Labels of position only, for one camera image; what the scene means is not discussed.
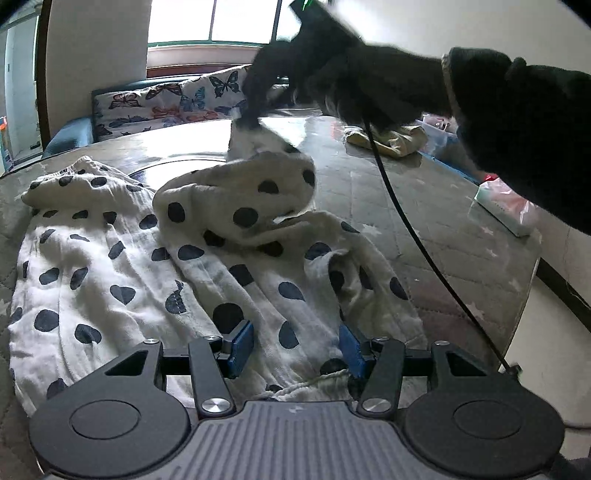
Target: wooden baseboard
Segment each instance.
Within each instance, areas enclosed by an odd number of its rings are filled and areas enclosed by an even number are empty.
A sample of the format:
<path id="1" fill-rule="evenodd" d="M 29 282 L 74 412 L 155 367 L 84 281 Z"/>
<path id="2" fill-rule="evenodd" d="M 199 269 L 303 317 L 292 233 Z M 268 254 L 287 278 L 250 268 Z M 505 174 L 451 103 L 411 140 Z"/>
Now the wooden baseboard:
<path id="1" fill-rule="evenodd" d="M 591 332 L 591 306 L 577 293 L 573 286 L 543 258 L 540 258 L 536 275 Z"/>

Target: white wall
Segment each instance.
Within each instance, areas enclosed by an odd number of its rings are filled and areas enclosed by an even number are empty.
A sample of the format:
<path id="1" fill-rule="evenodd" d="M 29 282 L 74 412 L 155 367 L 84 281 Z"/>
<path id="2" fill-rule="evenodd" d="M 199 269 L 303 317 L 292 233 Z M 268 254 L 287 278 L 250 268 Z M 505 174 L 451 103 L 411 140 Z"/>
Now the white wall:
<path id="1" fill-rule="evenodd" d="M 454 46 L 494 48 L 591 73 L 591 28 L 558 0 L 337 0 L 336 7 L 370 43 L 429 56 Z M 540 230 L 544 259 L 591 303 L 591 238 L 547 213 Z"/>
<path id="2" fill-rule="evenodd" d="M 150 10 L 151 0 L 53 0 L 46 69 L 52 137 L 91 113 L 92 90 L 145 78 Z"/>

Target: butterfly pattern cushion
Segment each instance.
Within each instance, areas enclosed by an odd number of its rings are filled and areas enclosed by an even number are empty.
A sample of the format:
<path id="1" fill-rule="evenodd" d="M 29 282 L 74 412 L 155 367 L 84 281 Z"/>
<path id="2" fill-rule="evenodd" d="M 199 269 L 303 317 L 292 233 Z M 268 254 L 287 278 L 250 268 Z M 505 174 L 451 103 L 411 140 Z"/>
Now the butterfly pattern cushion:
<path id="1" fill-rule="evenodd" d="M 209 73 L 183 82 L 97 95 L 93 120 L 98 141 L 188 122 L 228 118 L 242 112 L 242 82 L 248 66 Z"/>

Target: plastic bag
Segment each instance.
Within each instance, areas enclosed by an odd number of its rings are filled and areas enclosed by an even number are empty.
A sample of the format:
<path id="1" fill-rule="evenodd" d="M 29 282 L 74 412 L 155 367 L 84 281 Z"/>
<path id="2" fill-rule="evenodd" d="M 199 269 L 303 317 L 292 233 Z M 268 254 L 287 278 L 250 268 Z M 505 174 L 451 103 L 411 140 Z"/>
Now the plastic bag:
<path id="1" fill-rule="evenodd" d="M 529 235 L 538 221 L 538 207 L 501 179 L 482 183 L 474 199 L 515 236 Z"/>

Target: gray ribbed plate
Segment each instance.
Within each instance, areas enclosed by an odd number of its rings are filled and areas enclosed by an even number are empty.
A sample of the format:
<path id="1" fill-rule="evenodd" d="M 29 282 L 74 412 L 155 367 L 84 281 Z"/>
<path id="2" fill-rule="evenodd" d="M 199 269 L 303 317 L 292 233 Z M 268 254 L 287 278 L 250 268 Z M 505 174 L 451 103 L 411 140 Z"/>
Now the gray ribbed plate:
<path id="1" fill-rule="evenodd" d="M 443 480 L 385 421 L 344 402 L 251 401 L 229 419 L 204 421 L 179 455 L 146 480 Z M 542 480 L 546 476 L 536 476 Z"/>

